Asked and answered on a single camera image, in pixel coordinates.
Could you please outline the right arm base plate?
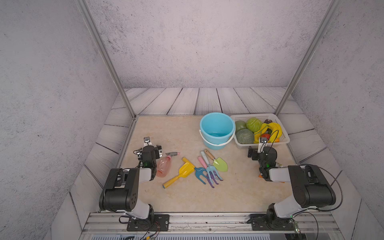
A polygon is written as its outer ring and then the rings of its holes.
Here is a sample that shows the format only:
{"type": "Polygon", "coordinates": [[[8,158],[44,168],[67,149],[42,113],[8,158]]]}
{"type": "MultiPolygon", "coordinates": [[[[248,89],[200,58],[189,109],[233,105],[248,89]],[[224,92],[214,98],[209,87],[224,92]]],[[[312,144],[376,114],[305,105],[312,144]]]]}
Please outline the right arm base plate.
{"type": "Polygon", "coordinates": [[[267,214],[251,214],[247,220],[253,231],[295,231],[296,226],[292,219],[280,219],[267,214]]]}

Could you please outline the yellow toy shovel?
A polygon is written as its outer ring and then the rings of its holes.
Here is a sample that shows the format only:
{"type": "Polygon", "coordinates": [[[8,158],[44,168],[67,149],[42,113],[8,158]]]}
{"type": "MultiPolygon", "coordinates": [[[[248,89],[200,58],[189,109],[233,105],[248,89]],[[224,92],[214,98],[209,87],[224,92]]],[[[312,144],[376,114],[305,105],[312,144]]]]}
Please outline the yellow toy shovel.
{"type": "Polygon", "coordinates": [[[186,178],[194,171],[195,171],[195,166],[193,164],[184,163],[179,169],[179,174],[174,178],[170,179],[169,181],[167,181],[166,183],[164,183],[163,188],[164,189],[168,188],[170,185],[176,182],[179,178],[186,178]]]}

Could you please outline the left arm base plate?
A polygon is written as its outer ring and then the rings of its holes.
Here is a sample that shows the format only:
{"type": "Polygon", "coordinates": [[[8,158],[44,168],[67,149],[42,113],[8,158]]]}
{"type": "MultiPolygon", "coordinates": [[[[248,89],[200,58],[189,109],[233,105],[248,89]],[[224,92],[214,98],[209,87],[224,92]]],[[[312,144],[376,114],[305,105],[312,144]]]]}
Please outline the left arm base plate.
{"type": "Polygon", "coordinates": [[[128,232],[167,232],[169,230],[170,215],[154,214],[147,219],[129,218],[127,223],[128,232]]]}

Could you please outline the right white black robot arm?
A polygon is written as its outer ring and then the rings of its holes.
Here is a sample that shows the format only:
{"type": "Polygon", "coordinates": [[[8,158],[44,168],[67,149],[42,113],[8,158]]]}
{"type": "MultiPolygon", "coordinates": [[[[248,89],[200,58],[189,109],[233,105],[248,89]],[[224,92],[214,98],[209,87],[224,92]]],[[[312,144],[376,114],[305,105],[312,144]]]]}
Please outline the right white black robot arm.
{"type": "Polygon", "coordinates": [[[333,206],[337,196],[325,178],[325,169],[316,165],[291,165],[279,167],[277,151],[272,147],[253,149],[249,147],[248,157],[259,162],[260,176],[267,182],[290,183],[292,195],[279,203],[269,205],[266,214],[251,214],[248,224],[254,231],[293,231],[294,217],[307,211],[323,211],[333,206]]]}

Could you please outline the blue rake yellow handle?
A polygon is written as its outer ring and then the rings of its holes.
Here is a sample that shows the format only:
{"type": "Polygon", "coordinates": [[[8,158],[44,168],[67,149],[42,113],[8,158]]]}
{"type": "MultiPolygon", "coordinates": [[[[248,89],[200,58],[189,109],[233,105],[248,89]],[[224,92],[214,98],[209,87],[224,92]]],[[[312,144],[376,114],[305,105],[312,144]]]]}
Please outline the blue rake yellow handle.
{"type": "Polygon", "coordinates": [[[196,178],[197,178],[198,180],[200,180],[204,185],[206,184],[206,182],[205,182],[202,178],[206,179],[207,182],[209,181],[208,174],[207,174],[207,171],[206,171],[205,168],[202,168],[202,167],[197,168],[197,167],[195,167],[195,166],[194,166],[194,165],[193,165],[187,158],[185,158],[185,157],[182,158],[182,161],[183,161],[184,163],[188,163],[188,164],[190,164],[192,167],[194,167],[196,178]]]}

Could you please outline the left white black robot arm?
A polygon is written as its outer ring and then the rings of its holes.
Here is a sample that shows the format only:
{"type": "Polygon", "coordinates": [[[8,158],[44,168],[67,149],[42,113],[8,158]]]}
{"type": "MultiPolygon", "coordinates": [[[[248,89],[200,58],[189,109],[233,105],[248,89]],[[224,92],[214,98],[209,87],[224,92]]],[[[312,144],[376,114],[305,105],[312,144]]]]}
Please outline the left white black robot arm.
{"type": "Polygon", "coordinates": [[[147,145],[134,153],[139,159],[137,167],[110,170],[99,199],[99,208],[152,223],[155,218],[153,207],[139,199],[139,185],[156,177],[162,147],[147,145]]]}

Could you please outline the light blue fork white handle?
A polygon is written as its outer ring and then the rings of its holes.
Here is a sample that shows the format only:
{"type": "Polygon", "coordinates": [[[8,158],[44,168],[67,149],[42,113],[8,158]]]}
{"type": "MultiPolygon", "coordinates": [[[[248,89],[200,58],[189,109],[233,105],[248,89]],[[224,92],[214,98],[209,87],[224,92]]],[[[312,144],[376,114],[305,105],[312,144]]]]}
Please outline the light blue fork white handle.
{"type": "Polygon", "coordinates": [[[207,155],[205,154],[204,151],[201,151],[201,155],[205,159],[206,163],[208,164],[208,170],[214,174],[215,179],[223,181],[223,178],[220,176],[220,174],[218,173],[217,169],[210,164],[210,162],[208,160],[208,157],[207,157],[207,155]]]}

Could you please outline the purple rake pink handle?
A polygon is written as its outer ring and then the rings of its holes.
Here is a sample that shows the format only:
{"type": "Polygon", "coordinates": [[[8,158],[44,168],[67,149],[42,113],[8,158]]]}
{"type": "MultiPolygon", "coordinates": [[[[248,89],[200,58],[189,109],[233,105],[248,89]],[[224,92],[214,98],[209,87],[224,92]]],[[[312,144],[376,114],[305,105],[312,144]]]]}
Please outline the purple rake pink handle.
{"type": "Polygon", "coordinates": [[[216,185],[218,185],[219,183],[216,181],[214,174],[208,170],[208,164],[206,163],[205,159],[202,156],[199,156],[198,160],[202,164],[202,166],[206,169],[207,179],[208,179],[211,187],[214,189],[215,187],[214,187],[213,183],[215,183],[216,185]]]}

